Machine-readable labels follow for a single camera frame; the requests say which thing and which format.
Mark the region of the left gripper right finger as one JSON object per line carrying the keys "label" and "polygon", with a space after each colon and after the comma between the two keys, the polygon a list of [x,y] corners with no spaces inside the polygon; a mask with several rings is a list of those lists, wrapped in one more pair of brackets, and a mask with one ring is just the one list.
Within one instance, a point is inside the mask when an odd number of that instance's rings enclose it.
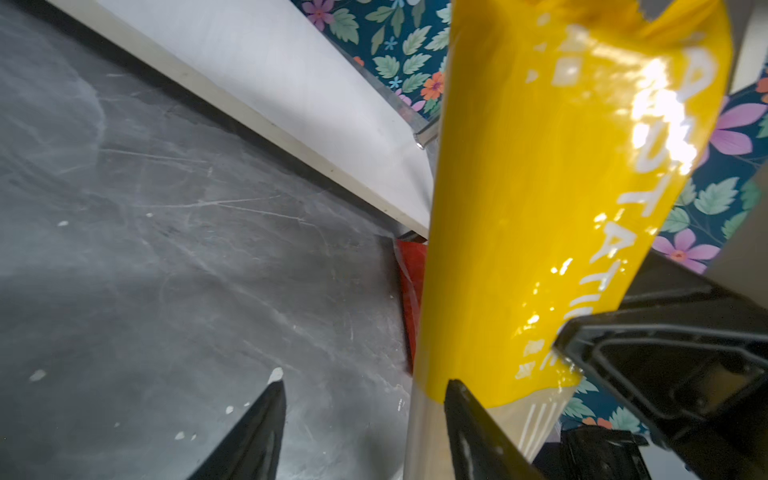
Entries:
{"label": "left gripper right finger", "polygon": [[543,478],[460,380],[448,382],[444,412],[456,479]]}

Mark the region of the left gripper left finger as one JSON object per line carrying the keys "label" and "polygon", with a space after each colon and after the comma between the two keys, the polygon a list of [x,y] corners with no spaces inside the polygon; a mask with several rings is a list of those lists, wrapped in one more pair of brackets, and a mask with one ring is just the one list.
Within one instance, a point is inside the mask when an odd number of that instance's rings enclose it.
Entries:
{"label": "left gripper left finger", "polygon": [[282,380],[268,384],[189,480],[274,480],[287,399]]}

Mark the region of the yellow Pastatime bag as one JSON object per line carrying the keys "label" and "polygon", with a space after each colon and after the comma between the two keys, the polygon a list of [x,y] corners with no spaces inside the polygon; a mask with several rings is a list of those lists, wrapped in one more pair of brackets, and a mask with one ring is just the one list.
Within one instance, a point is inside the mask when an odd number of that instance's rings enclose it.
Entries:
{"label": "yellow Pastatime bag", "polygon": [[453,3],[405,478],[453,475],[452,380],[537,454],[581,382],[553,343],[619,306],[731,60],[721,1]]}

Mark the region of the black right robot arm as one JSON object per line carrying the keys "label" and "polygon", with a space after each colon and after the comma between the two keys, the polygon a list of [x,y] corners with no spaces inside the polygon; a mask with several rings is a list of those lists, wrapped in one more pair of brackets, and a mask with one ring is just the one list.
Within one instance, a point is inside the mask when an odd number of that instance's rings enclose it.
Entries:
{"label": "black right robot arm", "polygon": [[767,476],[767,311],[657,254],[553,344],[701,479]]}

